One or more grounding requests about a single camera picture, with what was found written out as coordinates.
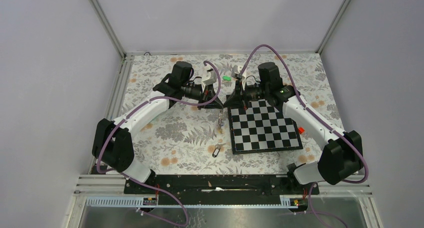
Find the silver keyring with clips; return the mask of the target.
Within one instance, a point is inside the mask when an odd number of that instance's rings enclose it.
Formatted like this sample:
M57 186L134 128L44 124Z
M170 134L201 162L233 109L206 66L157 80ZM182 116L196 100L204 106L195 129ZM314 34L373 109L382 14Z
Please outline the silver keyring with clips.
M219 134L223 134L223 127L224 127L223 116L224 116L224 110L220 109L218 113L218 119L217 119L217 125L216 125L216 129Z

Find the key with black tag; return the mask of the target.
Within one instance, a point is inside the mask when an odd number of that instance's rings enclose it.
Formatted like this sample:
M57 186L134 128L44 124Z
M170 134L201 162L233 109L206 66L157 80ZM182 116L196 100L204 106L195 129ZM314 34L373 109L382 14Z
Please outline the key with black tag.
M220 153L224 152L227 147L226 143L216 144L214 147L214 151L212 152L212 157L216 158Z

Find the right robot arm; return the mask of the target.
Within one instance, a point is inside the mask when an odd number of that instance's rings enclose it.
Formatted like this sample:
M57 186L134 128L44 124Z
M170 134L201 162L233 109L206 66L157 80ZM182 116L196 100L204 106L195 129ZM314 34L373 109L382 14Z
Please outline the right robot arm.
M225 101L228 108L246 109L252 101L266 100L285 118L304 128L321 149L319 161L295 166L287 179L291 193L301 193L309 183L325 181L335 185L367 169L363 157L362 138L356 131L346 132L332 125L306 102L294 83L285 85L279 68L273 62L258 66L259 83L247 85L246 66L236 66L231 75L236 79L233 92Z

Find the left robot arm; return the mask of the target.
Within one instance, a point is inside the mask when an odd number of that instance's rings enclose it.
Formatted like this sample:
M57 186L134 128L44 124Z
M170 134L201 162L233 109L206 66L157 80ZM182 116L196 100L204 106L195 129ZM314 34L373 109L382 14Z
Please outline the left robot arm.
M111 169L132 178L142 193L150 193L155 188L154 171L135 157L133 139L138 132L161 113L176 103L195 106L200 109L223 109L218 95L221 79L217 68L204 61L205 75L201 83L193 80L194 68L184 61L177 61L172 71L156 84L150 94L137 106L123 115L98 122L94 135L92 155L97 159L99 173L103 162Z

